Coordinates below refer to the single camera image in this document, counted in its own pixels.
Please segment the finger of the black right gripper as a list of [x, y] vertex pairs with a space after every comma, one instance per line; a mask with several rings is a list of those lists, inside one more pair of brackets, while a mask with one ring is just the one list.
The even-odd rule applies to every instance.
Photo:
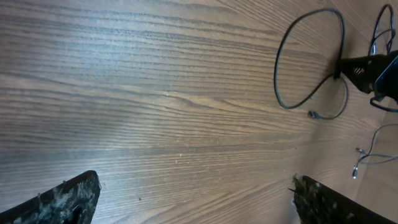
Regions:
[[372, 55], [341, 59], [338, 62], [338, 68], [359, 91], [370, 93], [374, 91], [373, 85], [376, 80], [391, 62], [391, 56]]

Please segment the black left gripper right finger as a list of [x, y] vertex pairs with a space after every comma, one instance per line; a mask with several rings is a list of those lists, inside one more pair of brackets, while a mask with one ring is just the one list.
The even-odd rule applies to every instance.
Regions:
[[293, 204], [303, 224], [396, 224], [317, 182], [293, 176]]

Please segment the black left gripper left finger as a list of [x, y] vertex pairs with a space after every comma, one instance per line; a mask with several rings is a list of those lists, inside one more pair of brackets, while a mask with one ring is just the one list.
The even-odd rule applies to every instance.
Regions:
[[88, 170], [32, 199], [1, 213], [3, 224], [90, 224], [101, 185], [94, 170]]

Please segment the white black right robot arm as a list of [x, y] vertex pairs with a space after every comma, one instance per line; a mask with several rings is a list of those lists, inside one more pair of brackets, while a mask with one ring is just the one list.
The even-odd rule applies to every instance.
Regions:
[[361, 92], [374, 96], [370, 104], [381, 110], [396, 113], [397, 110], [381, 106], [385, 97], [397, 101], [397, 51], [388, 55], [370, 55], [347, 58], [339, 62], [342, 72]]

